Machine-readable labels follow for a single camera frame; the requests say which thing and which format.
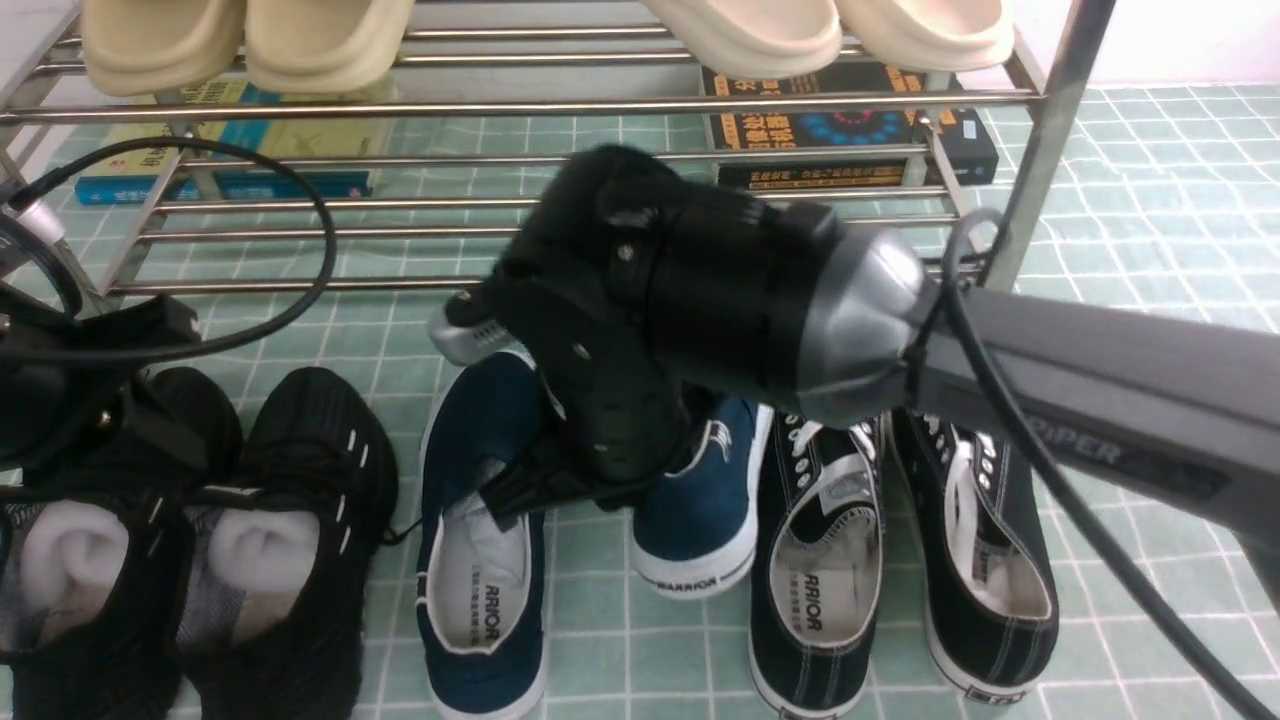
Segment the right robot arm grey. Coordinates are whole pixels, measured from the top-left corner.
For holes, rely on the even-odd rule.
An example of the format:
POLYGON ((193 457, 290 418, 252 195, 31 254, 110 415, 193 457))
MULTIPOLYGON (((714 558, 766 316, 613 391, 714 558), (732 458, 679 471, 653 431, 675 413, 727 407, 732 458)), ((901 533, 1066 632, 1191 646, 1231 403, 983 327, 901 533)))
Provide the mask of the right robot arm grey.
POLYGON ((521 343, 552 430, 484 498, 497 521, 627 498, 722 395, 828 427, 893 407, 1030 438, 1061 464, 1277 546, 1277 337, 937 282, 892 231, 571 156, 431 340, 521 343))

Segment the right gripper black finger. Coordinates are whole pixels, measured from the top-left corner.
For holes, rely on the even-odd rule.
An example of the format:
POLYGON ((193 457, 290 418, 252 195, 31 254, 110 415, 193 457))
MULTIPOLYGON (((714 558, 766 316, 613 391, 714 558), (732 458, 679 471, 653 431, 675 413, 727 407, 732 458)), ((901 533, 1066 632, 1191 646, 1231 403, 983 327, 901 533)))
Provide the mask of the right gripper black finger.
POLYGON ((539 430, 477 493, 495 527, 511 530, 530 514, 598 501, 611 491, 570 456, 553 430, 539 430))

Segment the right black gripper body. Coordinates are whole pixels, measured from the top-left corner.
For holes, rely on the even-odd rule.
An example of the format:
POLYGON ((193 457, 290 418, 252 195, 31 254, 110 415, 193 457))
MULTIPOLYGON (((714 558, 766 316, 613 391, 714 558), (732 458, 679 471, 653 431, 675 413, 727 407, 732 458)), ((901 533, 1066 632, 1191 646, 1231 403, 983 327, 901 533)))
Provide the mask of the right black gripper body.
POLYGON ((499 322, 529 351, 535 395, 570 456, 632 503, 686 454, 710 409, 662 370, 643 333, 640 275, 652 215, 639 190, 682 184, 637 149, 602 145, 572 155, 545 187, 483 282, 499 322))

